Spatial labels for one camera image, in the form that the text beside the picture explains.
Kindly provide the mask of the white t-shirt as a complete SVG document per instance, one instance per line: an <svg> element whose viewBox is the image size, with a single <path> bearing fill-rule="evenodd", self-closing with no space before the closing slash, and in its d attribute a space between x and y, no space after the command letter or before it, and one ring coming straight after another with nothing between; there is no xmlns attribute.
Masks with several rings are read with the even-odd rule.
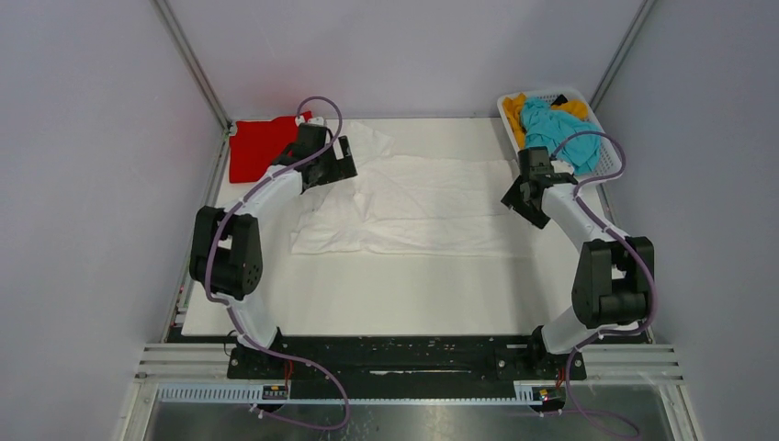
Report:
<svg viewBox="0 0 779 441"><path fill-rule="evenodd" d="M531 254L526 225L500 201L513 161L401 154L393 137L359 122L345 134L357 175L303 196L292 254Z"/></svg>

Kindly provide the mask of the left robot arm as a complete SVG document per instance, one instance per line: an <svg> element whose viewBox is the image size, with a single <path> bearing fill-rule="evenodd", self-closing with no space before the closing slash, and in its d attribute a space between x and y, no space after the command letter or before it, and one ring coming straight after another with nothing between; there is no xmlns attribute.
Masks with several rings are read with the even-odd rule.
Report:
<svg viewBox="0 0 779 441"><path fill-rule="evenodd" d="M265 378L285 365L272 345L278 327L257 289L264 272L261 230L289 202L315 187L357 175L350 141L340 129L302 122L297 135L243 196L225 207L204 206L195 218L190 277L225 308L250 366Z"/></svg>

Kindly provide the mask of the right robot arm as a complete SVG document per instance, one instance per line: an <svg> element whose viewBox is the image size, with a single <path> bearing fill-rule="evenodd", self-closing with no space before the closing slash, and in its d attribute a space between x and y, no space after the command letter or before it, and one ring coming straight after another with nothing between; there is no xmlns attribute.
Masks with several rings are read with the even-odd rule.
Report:
<svg viewBox="0 0 779 441"><path fill-rule="evenodd" d="M583 184L556 172L546 148L522 150L518 161L503 205L538 229L556 222L579 253L570 307L537 327L526 349L530 372L548 379L565 357L602 336L646 331L656 311L654 247L595 215L580 196Z"/></svg>

